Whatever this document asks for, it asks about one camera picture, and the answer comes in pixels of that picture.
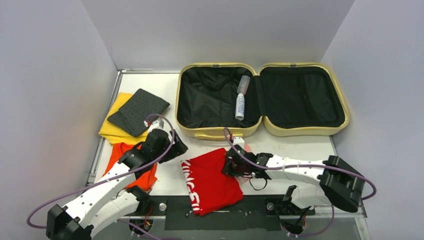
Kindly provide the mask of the clear plastic cup bottle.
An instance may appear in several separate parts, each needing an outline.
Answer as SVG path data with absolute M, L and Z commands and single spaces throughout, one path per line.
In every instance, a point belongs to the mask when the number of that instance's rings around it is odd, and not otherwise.
M 237 87 L 237 93 L 245 95 L 247 92 L 247 89 L 249 87 L 251 78 L 248 75 L 243 75 L 240 79 L 239 85 Z

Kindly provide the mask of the white spray bottle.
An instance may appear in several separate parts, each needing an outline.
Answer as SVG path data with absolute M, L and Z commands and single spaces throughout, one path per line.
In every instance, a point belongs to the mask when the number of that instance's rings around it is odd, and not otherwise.
M 239 93 L 236 98 L 234 118 L 239 121 L 243 121 L 245 118 L 245 96 L 242 93 Z

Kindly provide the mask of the dark grey dotted cloth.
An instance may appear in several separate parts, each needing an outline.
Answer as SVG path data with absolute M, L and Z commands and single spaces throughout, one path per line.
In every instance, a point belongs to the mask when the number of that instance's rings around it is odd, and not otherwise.
M 151 114 L 163 114 L 170 106 L 166 100 L 139 88 L 107 121 L 132 137 L 139 137 L 147 130 L 144 121 Z

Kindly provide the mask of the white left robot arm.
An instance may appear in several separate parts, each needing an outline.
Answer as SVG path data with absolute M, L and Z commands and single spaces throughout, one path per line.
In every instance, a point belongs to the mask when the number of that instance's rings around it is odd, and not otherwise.
M 64 206 L 52 206 L 47 213 L 46 236 L 50 240 L 91 240 L 121 217 L 149 213 L 150 195 L 133 182 L 156 163 L 185 154 L 188 147 L 175 130 L 153 129 L 144 142 L 122 154 L 100 179 L 103 183 L 84 191 Z

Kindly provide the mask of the red printed t-shirt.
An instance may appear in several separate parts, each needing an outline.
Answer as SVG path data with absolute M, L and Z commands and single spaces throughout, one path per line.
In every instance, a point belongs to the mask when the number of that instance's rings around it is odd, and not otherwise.
M 237 179 L 222 173 L 225 160 L 225 148 L 218 148 L 180 161 L 192 211 L 196 215 L 204 216 L 243 199 Z

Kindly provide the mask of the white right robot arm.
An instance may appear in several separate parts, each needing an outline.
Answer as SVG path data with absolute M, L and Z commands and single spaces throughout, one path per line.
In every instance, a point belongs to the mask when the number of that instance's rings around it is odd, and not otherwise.
M 221 172 L 231 177 L 302 183 L 301 186 L 289 186 L 284 195 L 283 207 L 289 214 L 324 205 L 356 213 L 365 185 L 363 175 L 336 155 L 330 155 L 326 160 L 307 161 L 272 153 L 254 154 L 239 145 L 225 153 Z

